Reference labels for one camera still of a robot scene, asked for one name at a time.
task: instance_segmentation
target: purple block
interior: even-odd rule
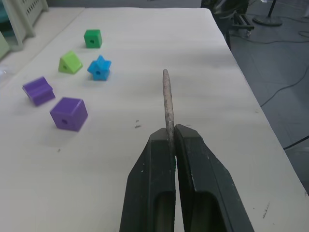
[[[36,106],[55,98],[53,88],[43,76],[23,85],[23,90]]]
[[[88,117],[82,99],[62,98],[50,112],[59,129],[79,131]]]

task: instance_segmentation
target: white plastic crate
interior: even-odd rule
[[[34,37],[33,24],[42,11],[48,11],[46,0],[2,0],[15,36],[5,37],[13,51],[23,49],[23,40]]]
[[[0,59],[9,51],[9,45],[0,32]]]

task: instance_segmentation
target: blue star block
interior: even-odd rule
[[[110,74],[110,66],[112,62],[105,60],[103,56],[99,56],[94,60],[87,69],[93,76],[94,81],[106,81]]]

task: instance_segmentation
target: green block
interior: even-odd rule
[[[76,74],[82,67],[83,64],[78,59],[77,55],[74,52],[69,51],[60,58],[58,71],[62,73]]]
[[[102,45],[102,37],[100,30],[87,30],[84,35],[87,48],[100,48]]]

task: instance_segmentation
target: wooden stick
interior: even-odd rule
[[[165,111],[165,124],[166,131],[168,134],[169,148],[171,154],[174,152],[174,110],[173,110],[173,99],[172,90],[170,86],[169,73],[166,69],[163,70],[163,98],[164,98],[164,111]]]

